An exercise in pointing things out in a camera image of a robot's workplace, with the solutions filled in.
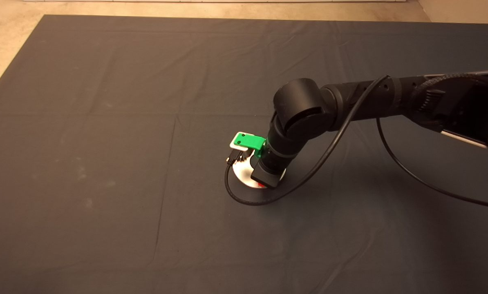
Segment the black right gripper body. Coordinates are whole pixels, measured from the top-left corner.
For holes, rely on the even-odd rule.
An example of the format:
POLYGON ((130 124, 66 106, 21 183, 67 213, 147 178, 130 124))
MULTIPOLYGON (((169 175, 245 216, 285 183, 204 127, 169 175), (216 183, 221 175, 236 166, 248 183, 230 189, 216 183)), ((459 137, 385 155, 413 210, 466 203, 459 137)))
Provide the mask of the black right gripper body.
POLYGON ((287 166, 288 158, 252 158, 251 179, 266 188, 277 188, 287 166))

